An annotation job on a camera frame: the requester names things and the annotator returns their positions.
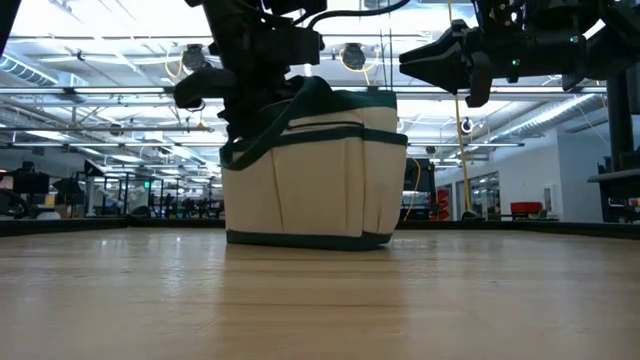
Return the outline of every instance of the security camera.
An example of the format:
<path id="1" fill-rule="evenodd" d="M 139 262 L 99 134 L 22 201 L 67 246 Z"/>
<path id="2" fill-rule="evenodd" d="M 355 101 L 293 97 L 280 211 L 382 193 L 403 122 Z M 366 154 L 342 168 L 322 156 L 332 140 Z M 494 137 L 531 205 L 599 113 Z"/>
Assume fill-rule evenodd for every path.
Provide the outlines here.
<path id="1" fill-rule="evenodd" d="M 460 131 L 465 135 L 471 134 L 471 132 L 473 132 L 473 121 L 469 118 L 462 120 L 460 123 Z"/>

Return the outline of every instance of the canvas bag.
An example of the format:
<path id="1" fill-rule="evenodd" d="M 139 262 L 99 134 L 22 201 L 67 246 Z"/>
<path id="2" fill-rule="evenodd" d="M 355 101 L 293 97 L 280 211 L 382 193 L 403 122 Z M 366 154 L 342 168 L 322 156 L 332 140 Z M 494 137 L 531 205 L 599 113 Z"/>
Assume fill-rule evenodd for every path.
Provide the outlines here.
<path id="1" fill-rule="evenodd" d="M 399 218 L 407 137 L 392 92 L 332 91 L 305 78 L 263 109 L 271 126 L 220 150 L 229 243 L 363 250 Z"/>

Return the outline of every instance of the ceiling light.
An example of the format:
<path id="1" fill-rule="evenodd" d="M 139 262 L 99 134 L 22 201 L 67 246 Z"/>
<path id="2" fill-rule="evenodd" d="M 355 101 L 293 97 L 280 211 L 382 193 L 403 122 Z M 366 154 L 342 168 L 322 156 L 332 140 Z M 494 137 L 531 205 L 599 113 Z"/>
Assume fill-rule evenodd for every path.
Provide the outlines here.
<path id="1" fill-rule="evenodd" d="M 62 88 L 4 88 L 0 89 L 0 94 L 2 95 L 59 95 L 64 94 L 64 89 Z"/>
<path id="2" fill-rule="evenodd" d="M 101 152 L 92 150 L 92 149 L 88 149 L 88 148 L 83 148 L 83 147 L 79 147 L 78 150 L 86 152 L 87 154 L 91 154 L 91 155 L 95 155 L 95 156 L 103 156 L 104 154 L 102 154 Z"/>
<path id="3" fill-rule="evenodd" d="M 173 146 L 173 144 L 166 143 L 126 143 L 124 146 L 127 147 L 155 147 L 155 146 Z"/>
<path id="4" fill-rule="evenodd" d="M 587 32 L 585 32 L 583 35 L 587 40 L 589 40 L 593 35 L 597 34 L 598 31 L 600 31 L 605 26 L 606 25 L 602 20 L 598 20 L 598 22 L 596 22 L 595 25 L 593 25 L 591 29 L 587 30 Z"/>
<path id="5" fill-rule="evenodd" d="M 18 147 L 62 147 L 60 143 L 10 143 L 9 145 Z"/>
<path id="6" fill-rule="evenodd" d="M 69 144 L 69 146 L 73 146 L 73 147 L 81 147 L 81 146 L 87 146 L 87 147 L 118 147 L 118 146 L 120 146 L 120 144 L 118 144 L 118 143 L 72 143 L 72 144 Z"/>
<path id="7" fill-rule="evenodd" d="M 124 162 L 142 162 L 143 160 L 130 155 L 110 155 L 112 158 Z"/>
<path id="8" fill-rule="evenodd" d="M 27 131 L 27 134 L 51 140 L 67 140 L 68 137 L 55 131 Z"/>
<path id="9" fill-rule="evenodd" d="M 429 159 L 429 161 L 431 161 L 432 163 L 438 164 L 438 163 L 441 163 L 441 162 L 459 163 L 462 160 L 459 160 L 459 159 Z"/>
<path id="10" fill-rule="evenodd" d="M 76 94 L 164 94 L 161 87 L 74 88 Z"/>
<path id="11" fill-rule="evenodd" d="M 458 148 L 460 145 L 456 143 L 427 143 L 427 142 L 410 142 L 409 146 L 433 146 L 433 147 L 448 147 Z M 489 144 L 464 144 L 466 147 L 518 147 L 524 146 L 524 143 L 489 143 Z"/>
<path id="12" fill-rule="evenodd" d="M 224 141 L 215 141 L 215 142 L 193 142 L 193 143 L 182 143 L 182 146 L 187 147 L 215 147 L 215 146 L 223 146 L 226 144 Z"/>

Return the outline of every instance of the black metal frame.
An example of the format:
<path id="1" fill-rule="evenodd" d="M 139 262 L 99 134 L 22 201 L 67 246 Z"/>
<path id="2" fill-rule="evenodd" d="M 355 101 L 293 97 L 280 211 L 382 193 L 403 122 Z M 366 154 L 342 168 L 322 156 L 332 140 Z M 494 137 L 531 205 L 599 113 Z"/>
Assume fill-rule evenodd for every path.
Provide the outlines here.
<path id="1" fill-rule="evenodd" d="M 611 167 L 601 167 L 589 182 L 599 183 L 602 218 L 605 222 L 640 219 L 627 205 L 640 197 L 640 154 L 633 143 L 632 111 L 638 109 L 637 65 L 607 81 L 607 101 L 611 146 Z"/>

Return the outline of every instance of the wooden tabletop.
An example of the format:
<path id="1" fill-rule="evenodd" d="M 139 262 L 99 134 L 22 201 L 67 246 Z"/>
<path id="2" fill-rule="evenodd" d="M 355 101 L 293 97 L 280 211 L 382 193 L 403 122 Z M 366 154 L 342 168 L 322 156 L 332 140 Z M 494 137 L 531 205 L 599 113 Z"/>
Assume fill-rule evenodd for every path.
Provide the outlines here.
<path id="1" fill-rule="evenodd" d="M 2 359 L 640 359 L 640 242 L 397 232 L 364 253 L 219 230 L 0 239 Z"/>

